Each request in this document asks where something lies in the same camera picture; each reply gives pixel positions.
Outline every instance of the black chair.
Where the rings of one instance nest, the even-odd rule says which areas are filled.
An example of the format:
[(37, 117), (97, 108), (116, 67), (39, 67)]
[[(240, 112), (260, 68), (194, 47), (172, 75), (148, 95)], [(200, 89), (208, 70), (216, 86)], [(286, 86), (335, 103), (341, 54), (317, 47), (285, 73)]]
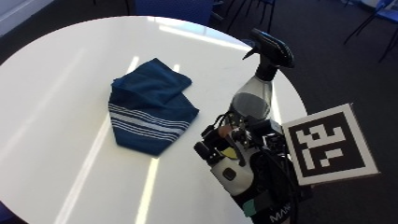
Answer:
[[(126, 9), (126, 15), (130, 15), (130, 11), (129, 11), (129, 4), (128, 4), (129, 0), (124, 0), (125, 2), (125, 9)], [(94, 6), (97, 6), (97, 0), (92, 0), (92, 3), (94, 4)]]
[(7, 220), (11, 220), (13, 217), (15, 217), (15, 214), (0, 202), (0, 223), (5, 222)]
[[(241, 5), (240, 5), (238, 10), (237, 10), (237, 13), (236, 13), (236, 15), (233, 17), (233, 20), (232, 20), (228, 28), (226, 28), (226, 33), (229, 33), (229, 31), (230, 31), (230, 28), (232, 28), (232, 26), (234, 24), (234, 21), (237, 19), (237, 15), (238, 15), (238, 13), (240, 13), (240, 11), (241, 11), (241, 9), (242, 9), (246, 1), (249, 1), (249, 0), (242, 0), (242, 2), (241, 2)], [(236, 0), (233, 0), (230, 6), (226, 9), (225, 17), (229, 14), (229, 10), (232, 9), (232, 6), (233, 6), (234, 2), (236, 2)], [(253, 2), (254, 2), (254, 0), (250, 0), (250, 4), (249, 4), (248, 10), (246, 10), (246, 17), (249, 15), (249, 10), (250, 10)], [(257, 0), (257, 7), (260, 7), (260, 4), (262, 4), (262, 15), (261, 15), (260, 24), (262, 24), (262, 21), (264, 21), (264, 15), (265, 15), (266, 6), (272, 6), (272, 13), (270, 13), (270, 19), (269, 19), (268, 33), (272, 32), (272, 24), (273, 24), (273, 17), (274, 17), (274, 2), (276, 2), (276, 0)]]
[(357, 27), (357, 29), (350, 33), (349, 37), (345, 40), (345, 45), (347, 44), (350, 38), (353, 35), (359, 35), (365, 27), (370, 24), (370, 22), (374, 20), (374, 18), (379, 18), (383, 21), (390, 21), (394, 24), (397, 24), (397, 30), (393, 34), (393, 37), (389, 41), (387, 47), (385, 49), (383, 55), (378, 62), (382, 62), (383, 59), (387, 56), (387, 53), (391, 51), (391, 49), (395, 47), (398, 42), (398, 11), (386, 9), (386, 7), (391, 4), (394, 0), (379, 0), (375, 9), (371, 13), (371, 15), (365, 19), (365, 21), (361, 23), (361, 25)]
[(346, 0), (345, 7), (349, 5), (349, 3), (350, 3), (350, 0)]
[(214, 0), (136, 0), (137, 16), (157, 16), (208, 26)]

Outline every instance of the white round table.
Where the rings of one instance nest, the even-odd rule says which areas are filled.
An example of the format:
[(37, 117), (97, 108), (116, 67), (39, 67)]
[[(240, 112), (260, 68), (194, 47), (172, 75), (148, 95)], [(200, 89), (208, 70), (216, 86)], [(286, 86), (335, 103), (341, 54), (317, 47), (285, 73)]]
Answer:
[[(190, 22), (118, 17), (39, 38), (0, 67), (0, 200), (31, 224), (252, 223), (193, 145), (228, 110), (258, 56), (226, 34)], [(118, 147), (106, 102), (110, 83), (158, 58), (192, 78), (200, 109), (156, 159)], [(274, 79), (274, 119), (306, 116), (287, 78)]]

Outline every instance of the folded towel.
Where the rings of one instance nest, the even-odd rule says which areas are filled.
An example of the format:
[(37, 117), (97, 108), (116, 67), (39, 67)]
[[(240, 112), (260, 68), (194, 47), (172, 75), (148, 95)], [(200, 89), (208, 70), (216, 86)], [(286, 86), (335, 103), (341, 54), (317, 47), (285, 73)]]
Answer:
[(108, 108), (120, 146), (160, 156), (200, 112), (181, 93), (190, 84), (158, 59), (113, 80)]

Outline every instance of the spray bottle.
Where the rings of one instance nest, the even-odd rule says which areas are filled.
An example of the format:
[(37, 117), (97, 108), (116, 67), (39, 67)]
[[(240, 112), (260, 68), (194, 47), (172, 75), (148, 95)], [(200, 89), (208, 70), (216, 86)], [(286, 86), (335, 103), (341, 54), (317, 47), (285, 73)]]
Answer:
[(283, 42), (253, 29), (250, 38), (256, 41), (256, 46), (248, 52), (244, 59), (254, 53), (260, 54), (260, 65), (256, 75), (237, 91), (230, 111), (233, 112), (233, 124), (237, 126), (242, 119), (252, 116), (254, 119), (266, 119), (272, 109), (273, 79), (277, 69), (294, 67), (294, 56)]

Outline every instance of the robotic arm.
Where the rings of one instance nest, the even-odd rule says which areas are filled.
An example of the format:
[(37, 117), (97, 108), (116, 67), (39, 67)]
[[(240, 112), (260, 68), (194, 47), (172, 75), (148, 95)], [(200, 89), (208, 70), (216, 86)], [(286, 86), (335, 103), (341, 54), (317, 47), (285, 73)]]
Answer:
[[(277, 68), (294, 67), (293, 54), (281, 41), (257, 29), (250, 37), (256, 46), (245, 58), (260, 54), (254, 81), (270, 87)], [(309, 198), (311, 189), (297, 184), (279, 125), (265, 119), (266, 115), (260, 117), (256, 111), (256, 116), (250, 114), (261, 106), (249, 105), (252, 109), (248, 110), (234, 99), (230, 111), (202, 132), (202, 141), (197, 142), (194, 150), (254, 224), (279, 224), (289, 217), (290, 222), (295, 223), (298, 201)], [(237, 159), (222, 154), (226, 148), (233, 149)]]

